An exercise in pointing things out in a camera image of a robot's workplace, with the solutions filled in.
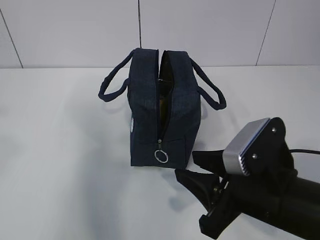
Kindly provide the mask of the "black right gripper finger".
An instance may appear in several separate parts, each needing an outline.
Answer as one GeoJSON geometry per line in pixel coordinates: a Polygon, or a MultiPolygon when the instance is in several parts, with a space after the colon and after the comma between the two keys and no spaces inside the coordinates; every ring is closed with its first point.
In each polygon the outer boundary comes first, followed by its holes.
{"type": "Polygon", "coordinates": [[[200,168],[214,174],[226,174],[223,161],[223,150],[193,151],[193,162],[200,168]]]}
{"type": "Polygon", "coordinates": [[[229,180],[228,174],[220,178],[215,173],[199,173],[186,169],[176,169],[174,173],[176,180],[199,200],[207,212],[229,211],[228,201],[224,196],[225,186],[229,180]]]}

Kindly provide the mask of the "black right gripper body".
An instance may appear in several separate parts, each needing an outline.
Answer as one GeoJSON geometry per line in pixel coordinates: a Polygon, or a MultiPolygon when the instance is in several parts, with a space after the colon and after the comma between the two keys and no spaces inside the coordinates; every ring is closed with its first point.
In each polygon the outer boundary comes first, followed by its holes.
{"type": "Polygon", "coordinates": [[[240,215],[246,214],[305,240],[320,238],[320,185],[293,177],[283,192],[275,185],[251,177],[229,177],[226,188],[216,174],[201,173],[203,206],[199,219],[202,234],[217,239],[240,215]]]}

